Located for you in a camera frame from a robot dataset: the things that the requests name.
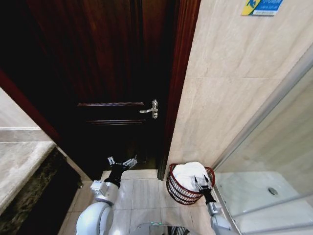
laundry basket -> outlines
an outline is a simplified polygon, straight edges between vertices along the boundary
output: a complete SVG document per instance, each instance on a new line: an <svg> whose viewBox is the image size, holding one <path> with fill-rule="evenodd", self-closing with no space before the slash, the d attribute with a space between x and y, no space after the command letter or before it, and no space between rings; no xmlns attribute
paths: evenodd
<svg viewBox="0 0 313 235"><path fill-rule="evenodd" d="M178 164L170 165L170 172L168 174L167 181L166 181L167 191L171 195L171 197L178 203L181 203L183 205L194 204L202 197L202 194L199 192L190 191L178 183L178 181L175 179L173 175L173 169L175 168L176 165ZM213 169L209 167L205 167L205 170L212 182L212 187L213 187L215 184L214 171Z"/></svg>

white towel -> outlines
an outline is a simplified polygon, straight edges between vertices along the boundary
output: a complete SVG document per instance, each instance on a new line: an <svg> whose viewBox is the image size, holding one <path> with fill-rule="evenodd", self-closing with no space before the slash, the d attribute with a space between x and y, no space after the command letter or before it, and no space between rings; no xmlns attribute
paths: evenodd
<svg viewBox="0 0 313 235"><path fill-rule="evenodd" d="M210 180L204 166L198 162L176 165L173 175L181 186L194 192L199 192L195 185L195 177L200 185L207 185L203 175Z"/></svg>

door lock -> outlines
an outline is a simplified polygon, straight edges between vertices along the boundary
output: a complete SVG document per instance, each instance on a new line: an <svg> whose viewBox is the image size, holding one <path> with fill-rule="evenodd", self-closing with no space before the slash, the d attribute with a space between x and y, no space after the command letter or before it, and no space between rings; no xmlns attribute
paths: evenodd
<svg viewBox="0 0 313 235"><path fill-rule="evenodd" d="M151 109L147 109L147 110L140 110L139 112L141 114L146 114L146 113L149 113L149 112L152 112L152 117L153 118L157 118L157 100L153 100L152 101L152 108Z"/></svg>

shower floor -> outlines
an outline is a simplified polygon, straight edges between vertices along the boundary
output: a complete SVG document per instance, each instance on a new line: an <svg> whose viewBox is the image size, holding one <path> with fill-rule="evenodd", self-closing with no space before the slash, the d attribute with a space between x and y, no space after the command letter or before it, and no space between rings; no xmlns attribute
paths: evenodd
<svg viewBox="0 0 313 235"><path fill-rule="evenodd" d="M313 208L305 199L236 217L244 211L299 195L278 172L216 173L216 182L230 214L244 234L313 223ZM274 188L278 194L272 195L268 188Z"/></svg>

door panel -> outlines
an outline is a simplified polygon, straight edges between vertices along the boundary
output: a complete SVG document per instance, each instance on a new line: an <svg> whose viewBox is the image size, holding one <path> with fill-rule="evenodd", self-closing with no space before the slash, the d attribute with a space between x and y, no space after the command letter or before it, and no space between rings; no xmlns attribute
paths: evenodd
<svg viewBox="0 0 313 235"><path fill-rule="evenodd" d="M2 70L58 131L91 177L106 158L163 157L173 54L173 0L25 0L4 3ZM159 102L158 118L139 110Z"/></svg>

